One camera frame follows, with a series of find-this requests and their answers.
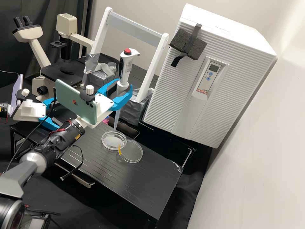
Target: petri dish lid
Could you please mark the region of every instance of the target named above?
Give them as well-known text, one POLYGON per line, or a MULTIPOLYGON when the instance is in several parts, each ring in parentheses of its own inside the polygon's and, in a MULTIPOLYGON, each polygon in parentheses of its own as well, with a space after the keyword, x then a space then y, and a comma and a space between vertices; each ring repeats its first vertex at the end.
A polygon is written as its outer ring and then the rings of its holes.
POLYGON ((125 147, 126 136, 119 131, 107 131, 102 135, 102 143, 104 147, 110 150, 118 150, 125 147))
POLYGON ((143 156, 142 147, 134 140, 123 141, 118 148, 119 155, 129 163, 139 162, 143 156))

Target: white handle frame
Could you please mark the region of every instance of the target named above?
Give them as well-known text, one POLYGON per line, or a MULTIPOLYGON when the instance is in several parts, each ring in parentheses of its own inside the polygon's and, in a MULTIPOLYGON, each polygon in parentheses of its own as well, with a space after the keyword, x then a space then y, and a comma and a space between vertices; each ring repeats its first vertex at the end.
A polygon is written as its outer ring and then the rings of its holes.
POLYGON ((151 30, 141 24, 138 24, 126 17, 113 12, 111 7, 107 7, 102 17, 101 24, 98 28, 98 32, 96 34, 90 55, 93 56, 100 53, 109 25, 157 48, 137 95, 137 102, 141 102, 148 94, 149 85, 155 74, 162 52, 167 45, 169 34, 161 34, 151 30))

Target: black table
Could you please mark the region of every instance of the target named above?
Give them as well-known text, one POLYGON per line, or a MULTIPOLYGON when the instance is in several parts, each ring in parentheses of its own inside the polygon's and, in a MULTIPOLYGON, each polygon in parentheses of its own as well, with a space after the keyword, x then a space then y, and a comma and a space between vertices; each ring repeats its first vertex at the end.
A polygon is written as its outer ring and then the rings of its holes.
MULTIPOLYGON (((35 125, 37 123, 19 122, 11 126, 11 132, 26 136, 35 125)), ((84 154, 80 170, 158 221, 182 168, 144 145, 143 157, 138 163, 125 162, 117 152, 103 147, 101 136, 108 130, 112 127, 103 123, 95 129, 86 128, 85 135, 76 142, 84 154)), ((37 143, 47 134, 46 129, 38 128, 29 140, 37 143)), ((81 161, 80 152, 71 148, 61 160, 76 167, 81 161)))

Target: control panel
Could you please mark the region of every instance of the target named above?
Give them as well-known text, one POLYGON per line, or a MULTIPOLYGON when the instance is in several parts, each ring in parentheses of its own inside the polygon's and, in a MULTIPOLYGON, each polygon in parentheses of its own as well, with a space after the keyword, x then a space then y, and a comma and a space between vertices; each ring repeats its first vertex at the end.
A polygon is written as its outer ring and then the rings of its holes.
POLYGON ((207 94, 221 69, 221 65, 211 61, 196 91, 207 94))

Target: camera lens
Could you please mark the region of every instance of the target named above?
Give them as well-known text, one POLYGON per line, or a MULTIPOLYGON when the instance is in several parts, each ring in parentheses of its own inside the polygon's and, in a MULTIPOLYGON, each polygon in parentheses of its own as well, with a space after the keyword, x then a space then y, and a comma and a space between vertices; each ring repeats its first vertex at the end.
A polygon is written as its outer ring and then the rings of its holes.
POLYGON ((7 102, 0 103, 0 118, 6 118, 7 117, 7 102))
POLYGON ((39 95, 45 95, 45 94, 47 94, 48 93, 48 88, 46 87, 46 86, 41 86, 41 87, 38 87, 37 88, 37 93, 39 94, 39 95))
POLYGON ((0 197, 0 228, 18 229, 23 215, 21 200, 0 197))

